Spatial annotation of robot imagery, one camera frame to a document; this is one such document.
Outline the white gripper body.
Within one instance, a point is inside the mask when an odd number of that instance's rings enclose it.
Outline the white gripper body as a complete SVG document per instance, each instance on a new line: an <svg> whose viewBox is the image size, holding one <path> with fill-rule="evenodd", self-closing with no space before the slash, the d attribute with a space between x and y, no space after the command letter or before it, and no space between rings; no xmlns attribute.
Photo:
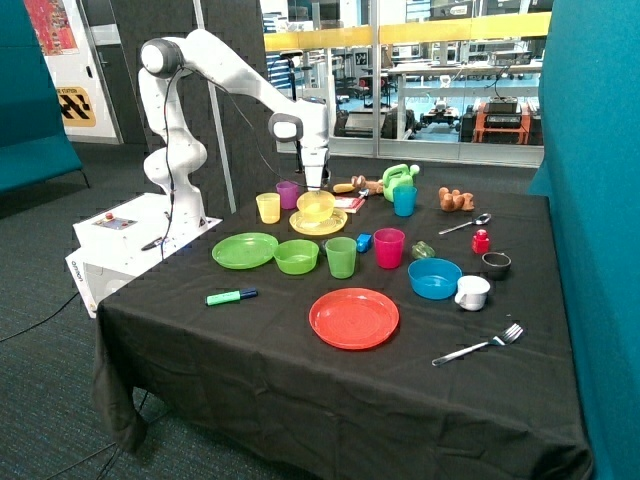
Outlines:
<svg viewBox="0 0 640 480"><path fill-rule="evenodd" d="M328 159L329 151L326 147L303 147L301 149L301 160L307 190L320 190L326 184Z"/></svg>

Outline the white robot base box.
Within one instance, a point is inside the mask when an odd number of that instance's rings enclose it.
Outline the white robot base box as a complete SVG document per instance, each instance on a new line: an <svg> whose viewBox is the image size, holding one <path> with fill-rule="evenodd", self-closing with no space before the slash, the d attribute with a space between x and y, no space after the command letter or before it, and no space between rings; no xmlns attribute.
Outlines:
<svg viewBox="0 0 640 480"><path fill-rule="evenodd" d="M73 225L80 247L66 257L88 315L100 301L220 223L169 218L164 194L144 193Z"/></svg>

